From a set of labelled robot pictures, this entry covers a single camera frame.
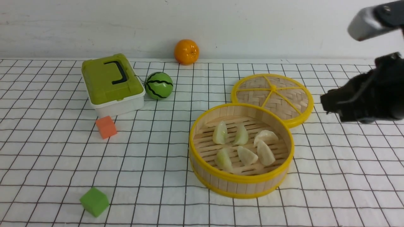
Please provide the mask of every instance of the orange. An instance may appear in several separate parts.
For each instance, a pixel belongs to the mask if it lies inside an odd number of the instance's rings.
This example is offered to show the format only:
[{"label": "orange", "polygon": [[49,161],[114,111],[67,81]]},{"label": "orange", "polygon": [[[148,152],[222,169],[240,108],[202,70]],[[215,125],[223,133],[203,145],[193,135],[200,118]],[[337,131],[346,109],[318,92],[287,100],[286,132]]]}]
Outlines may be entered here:
[{"label": "orange", "polygon": [[191,65],[199,58],[199,47],[192,40],[180,40],[175,46],[174,57],[182,65]]}]

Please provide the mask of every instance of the bamboo steamer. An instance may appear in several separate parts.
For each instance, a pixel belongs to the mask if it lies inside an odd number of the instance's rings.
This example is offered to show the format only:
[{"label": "bamboo steamer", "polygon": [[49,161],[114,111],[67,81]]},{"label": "bamboo steamer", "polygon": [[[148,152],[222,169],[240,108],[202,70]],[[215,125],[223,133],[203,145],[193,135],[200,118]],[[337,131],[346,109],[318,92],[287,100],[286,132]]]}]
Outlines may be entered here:
[{"label": "bamboo steamer", "polygon": [[[225,145],[213,143],[215,126],[225,121],[229,138]],[[264,166],[258,160],[244,166],[233,145],[237,124],[243,123],[249,134],[245,148],[257,153],[254,137],[261,130],[271,130],[279,138],[276,143],[266,141],[276,161]],[[217,152],[224,147],[229,153],[234,173],[221,171],[215,164]],[[193,124],[189,134],[189,158],[194,174],[212,191],[232,198],[256,198],[275,190],[284,180],[293,159],[294,143],[288,126],[274,113],[252,104],[229,103],[204,112]]]},{"label": "bamboo steamer", "polygon": [[314,108],[307,88],[296,80],[276,74],[255,74],[239,80],[231,91],[231,101],[269,110],[289,128],[305,122]]}]

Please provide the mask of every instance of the green cube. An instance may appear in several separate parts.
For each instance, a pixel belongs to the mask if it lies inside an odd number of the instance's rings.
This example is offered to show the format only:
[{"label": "green cube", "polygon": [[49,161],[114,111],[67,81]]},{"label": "green cube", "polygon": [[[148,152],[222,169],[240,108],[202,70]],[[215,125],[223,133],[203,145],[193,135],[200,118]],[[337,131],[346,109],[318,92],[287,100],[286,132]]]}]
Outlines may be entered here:
[{"label": "green cube", "polygon": [[95,187],[85,193],[80,198],[80,202],[84,209],[94,217],[98,217],[109,206],[107,196]]}]

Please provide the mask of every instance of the black handle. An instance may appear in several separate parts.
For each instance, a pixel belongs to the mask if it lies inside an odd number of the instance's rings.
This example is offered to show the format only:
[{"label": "black handle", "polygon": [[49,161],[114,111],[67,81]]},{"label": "black handle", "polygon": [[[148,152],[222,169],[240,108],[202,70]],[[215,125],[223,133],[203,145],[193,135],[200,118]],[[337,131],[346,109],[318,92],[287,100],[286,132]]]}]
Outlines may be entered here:
[{"label": "black handle", "polygon": [[106,64],[111,64],[111,63],[115,63],[115,64],[116,64],[116,67],[118,67],[118,70],[119,70],[119,72],[120,72],[121,75],[122,75],[122,79],[112,81],[112,84],[120,84],[120,83],[123,83],[123,82],[128,81],[128,77],[126,76],[124,69],[122,68],[121,64],[119,64],[118,61],[106,62],[106,63],[104,63],[104,65],[106,65]]}]

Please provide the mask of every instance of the toy watermelon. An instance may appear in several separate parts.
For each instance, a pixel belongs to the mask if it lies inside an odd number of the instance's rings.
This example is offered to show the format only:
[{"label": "toy watermelon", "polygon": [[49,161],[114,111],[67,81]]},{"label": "toy watermelon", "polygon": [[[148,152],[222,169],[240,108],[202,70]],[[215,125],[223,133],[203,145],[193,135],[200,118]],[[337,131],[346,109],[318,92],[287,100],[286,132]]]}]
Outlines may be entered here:
[{"label": "toy watermelon", "polygon": [[173,80],[166,73],[155,72],[146,79],[145,89],[152,99],[165,99],[173,92]]}]

